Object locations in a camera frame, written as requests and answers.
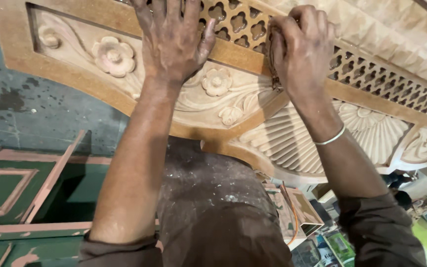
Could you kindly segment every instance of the paint stain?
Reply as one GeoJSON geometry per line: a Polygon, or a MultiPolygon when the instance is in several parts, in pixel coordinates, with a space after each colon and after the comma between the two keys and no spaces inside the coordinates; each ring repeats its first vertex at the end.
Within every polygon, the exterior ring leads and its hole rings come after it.
{"type": "Polygon", "coordinates": [[[0,94],[0,110],[13,110],[15,112],[24,112],[24,96],[19,94],[20,89],[9,88],[10,91],[6,88],[1,88],[0,94]]]}
{"type": "Polygon", "coordinates": [[[39,87],[39,81],[37,81],[37,80],[36,80],[36,79],[34,79],[34,78],[27,78],[26,83],[28,83],[28,84],[32,84],[32,85],[34,85],[35,87],[39,87]]]}
{"type": "Polygon", "coordinates": [[[27,266],[28,263],[38,260],[39,256],[32,254],[35,249],[36,248],[33,247],[26,255],[15,259],[13,262],[11,262],[11,267],[24,267],[27,266]]]}

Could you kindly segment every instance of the orange cable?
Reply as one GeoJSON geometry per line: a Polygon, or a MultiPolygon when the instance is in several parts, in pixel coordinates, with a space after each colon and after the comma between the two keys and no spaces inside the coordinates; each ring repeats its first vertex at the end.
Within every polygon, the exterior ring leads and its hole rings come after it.
{"type": "Polygon", "coordinates": [[[288,198],[287,200],[289,201],[289,205],[291,207],[291,210],[293,211],[294,218],[295,218],[295,223],[296,223],[296,227],[295,227],[293,238],[288,243],[288,246],[289,246],[296,239],[296,236],[298,235],[298,224],[299,224],[299,222],[298,222],[298,216],[296,215],[296,209],[294,208],[293,202],[291,201],[291,198],[289,197],[288,191],[286,190],[286,185],[284,185],[284,181],[283,181],[282,187],[283,187],[284,192],[286,193],[286,197],[288,198]]]}

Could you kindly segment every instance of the silver bracelet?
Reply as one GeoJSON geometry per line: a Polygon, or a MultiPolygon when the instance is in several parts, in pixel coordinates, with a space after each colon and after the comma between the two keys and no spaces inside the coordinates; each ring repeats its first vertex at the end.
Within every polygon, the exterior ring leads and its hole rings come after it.
{"type": "Polygon", "coordinates": [[[328,144],[330,142],[335,141],[335,139],[339,138],[343,134],[343,132],[345,132],[345,124],[343,124],[342,129],[340,130],[340,132],[336,136],[332,137],[331,139],[329,139],[329,140],[327,140],[327,141],[325,141],[323,143],[316,143],[314,141],[312,141],[312,142],[314,144],[316,144],[316,145],[325,145],[325,144],[328,144]]]}

